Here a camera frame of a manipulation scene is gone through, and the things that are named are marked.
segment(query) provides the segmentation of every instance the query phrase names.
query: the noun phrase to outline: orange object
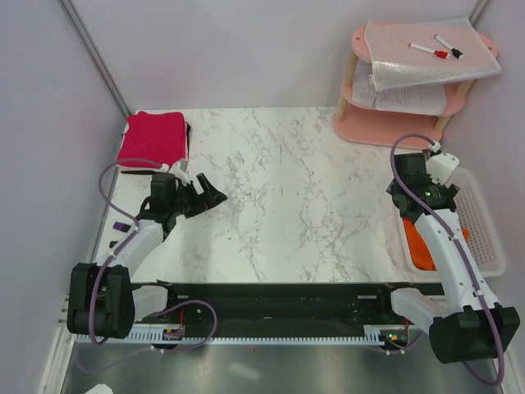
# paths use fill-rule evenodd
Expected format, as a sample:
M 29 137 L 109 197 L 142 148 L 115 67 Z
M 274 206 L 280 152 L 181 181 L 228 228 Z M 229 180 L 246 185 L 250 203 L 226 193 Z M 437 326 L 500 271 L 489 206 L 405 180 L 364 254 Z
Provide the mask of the orange object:
M 416 230 L 416 227 L 406 218 L 403 219 L 403 226 L 413 265 L 423 271 L 436 271 L 436 265 L 434 265 L 430 251 L 423 238 L 419 235 L 418 230 Z M 465 240 L 468 241 L 468 230 L 465 227 L 461 227 L 461 232 Z

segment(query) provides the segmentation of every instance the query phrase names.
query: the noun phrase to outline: pink towel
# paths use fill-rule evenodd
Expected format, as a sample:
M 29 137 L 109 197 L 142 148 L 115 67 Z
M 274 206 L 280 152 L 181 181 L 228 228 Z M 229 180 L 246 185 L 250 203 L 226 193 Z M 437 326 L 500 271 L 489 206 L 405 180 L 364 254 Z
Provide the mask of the pink towel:
M 180 112 L 151 114 L 141 111 L 128 117 L 129 129 L 118 159 L 147 158 L 172 166 L 188 159 L 186 126 Z M 154 168 L 142 162 L 128 162 L 123 168 Z

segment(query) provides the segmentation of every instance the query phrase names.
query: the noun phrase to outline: red wire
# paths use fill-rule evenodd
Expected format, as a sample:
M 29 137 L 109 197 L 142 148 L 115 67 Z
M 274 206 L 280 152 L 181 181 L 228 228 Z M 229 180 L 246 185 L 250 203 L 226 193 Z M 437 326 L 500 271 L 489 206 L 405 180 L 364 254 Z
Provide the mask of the red wire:
M 401 333 L 401 336 L 403 336 L 408 330 L 409 330 L 409 326 L 410 326 L 410 320 L 408 320 L 407 318 L 404 318 L 404 330 L 403 332 Z

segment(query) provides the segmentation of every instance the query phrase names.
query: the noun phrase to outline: metal pole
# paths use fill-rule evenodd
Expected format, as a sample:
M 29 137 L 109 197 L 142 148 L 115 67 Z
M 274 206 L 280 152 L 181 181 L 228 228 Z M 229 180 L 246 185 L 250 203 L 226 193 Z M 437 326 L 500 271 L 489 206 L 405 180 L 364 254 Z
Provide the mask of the metal pole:
M 107 88 L 109 89 L 113 99 L 115 100 L 116 105 L 121 110 L 122 114 L 125 117 L 128 117 L 131 114 L 130 109 L 126 105 L 126 102 L 122 98 L 121 92 L 116 87 L 115 81 L 113 80 L 111 73 L 106 67 L 100 52 L 97 49 L 97 46 L 94 44 L 91 36 L 89 35 L 88 30 L 85 27 L 82 18 L 80 17 L 79 12 L 76 10 L 75 6 L 71 0 L 57 0 L 59 6 L 66 14 L 67 18 L 70 20 L 75 32 L 77 33 L 80 42 L 84 45 L 87 50 L 95 68 L 97 69 L 99 75 L 104 80 Z
M 478 27 L 492 3 L 493 0 L 477 0 L 476 5 L 468 17 L 468 20 L 472 26 L 475 28 Z

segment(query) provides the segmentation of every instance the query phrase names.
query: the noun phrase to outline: metal floor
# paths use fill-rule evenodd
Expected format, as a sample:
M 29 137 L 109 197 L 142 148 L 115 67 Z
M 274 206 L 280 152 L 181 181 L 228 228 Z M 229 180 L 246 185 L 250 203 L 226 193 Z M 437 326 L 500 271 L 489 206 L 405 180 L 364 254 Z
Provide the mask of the metal floor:
M 96 369 L 140 347 L 76 344 L 74 351 L 80 348 L 82 365 Z M 474 367 L 485 378 L 495 376 L 490 361 Z M 70 365 L 62 393 L 84 394 L 98 383 L 115 394 L 501 393 L 480 384 L 461 364 L 440 364 L 427 338 L 406 355 L 389 357 L 357 346 L 215 345 L 175 355 L 145 352 L 99 375 Z

